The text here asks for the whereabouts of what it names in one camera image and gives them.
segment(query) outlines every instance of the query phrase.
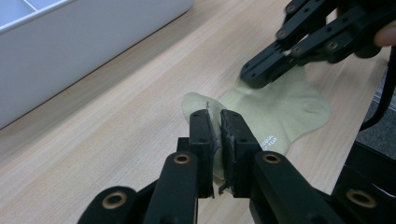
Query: screw hole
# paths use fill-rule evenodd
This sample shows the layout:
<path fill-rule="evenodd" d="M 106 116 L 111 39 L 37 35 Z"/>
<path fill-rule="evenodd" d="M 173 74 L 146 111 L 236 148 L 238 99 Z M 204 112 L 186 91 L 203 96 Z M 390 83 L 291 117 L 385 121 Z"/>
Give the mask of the screw hole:
<path fill-rule="evenodd" d="M 123 204 L 126 203 L 127 196 L 124 192 L 118 190 L 108 194 L 102 200 L 102 206 L 105 209 L 115 209 L 121 207 Z"/>
<path fill-rule="evenodd" d="M 178 155 L 174 157 L 174 162 L 177 164 L 186 164 L 190 162 L 190 157 L 188 155 Z"/>
<path fill-rule="evenodd" d="M 365 208 L 375 208 L 376 207 L 375 199 L 370 194 L 364 192 L 363 190 L 350 189 L 346 193 L 346 196 L 354 204 L 357 204 L 361 207 L 365 207 Z"/>
<path fill-rule="evenodd" d="M 269 163 L 280 163 L 280 158 L 274 154 L 264 155 L 262 158 Z"/>

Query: white storage box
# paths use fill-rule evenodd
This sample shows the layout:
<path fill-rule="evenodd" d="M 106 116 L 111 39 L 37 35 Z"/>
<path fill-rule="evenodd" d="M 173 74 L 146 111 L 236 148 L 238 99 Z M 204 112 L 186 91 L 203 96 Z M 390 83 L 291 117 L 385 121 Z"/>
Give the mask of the white storage box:
<path fill-rule="evenodd" d="M 0 1 L 0 129 L 192 4 L 193 0 Z"/>

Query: human hand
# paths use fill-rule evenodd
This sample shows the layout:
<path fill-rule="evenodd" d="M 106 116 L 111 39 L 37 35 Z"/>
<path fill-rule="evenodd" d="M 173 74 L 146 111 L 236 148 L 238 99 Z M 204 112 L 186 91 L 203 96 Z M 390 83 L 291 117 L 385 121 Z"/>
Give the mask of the human hand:
<path fill-rule="evenodd" d="M 396 21 L 379 30 L 374 37 L 374 42 L 379 47 L 396 46 Z"/>

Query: beige fabric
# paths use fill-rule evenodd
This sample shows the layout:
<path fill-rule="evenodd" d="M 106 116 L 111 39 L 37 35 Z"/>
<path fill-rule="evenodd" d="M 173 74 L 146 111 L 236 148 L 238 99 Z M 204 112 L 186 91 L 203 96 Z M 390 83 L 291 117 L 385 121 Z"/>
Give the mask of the beige fabric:
<path fill-rule="evenodd" d="M 243 116 L 263 150 L 282 154 L 286 154 L 299 136 L 325 124 L 331 112 L 328 102 L 310 86 L 304 68 L 299 66 L 261 89 L 251 89 L 238 80 L 219 101 L 198 93 L 184 96 L 182 109 L 186 120 L 194 111 L 205 108 L 209 110 L 218 139 L 219 112 L 227 108 Z M 221 155 L 220 148 L 215 155 L 215 180 L 223 179 Z"/>

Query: wooden table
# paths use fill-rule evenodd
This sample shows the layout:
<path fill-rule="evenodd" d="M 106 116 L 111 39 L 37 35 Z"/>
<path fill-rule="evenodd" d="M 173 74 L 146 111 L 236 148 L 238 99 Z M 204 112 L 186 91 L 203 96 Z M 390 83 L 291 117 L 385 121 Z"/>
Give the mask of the wooden table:
<path fill-rule="evenodd" d="M 287 0 L 196 0 L 194 7 L 0 131 L 0 223 L 76 223 L 103 189 L 158 178 L 188 136 L 187 92 L 219 98 L 241 66 L 272 41 Z M 307 78 L 332 116 L 288 158 L 332 191 L 386 67 L 372 59 L 312 63 Z M 200 200 L 199 223 L 252 223 L 248 200 Z"/>

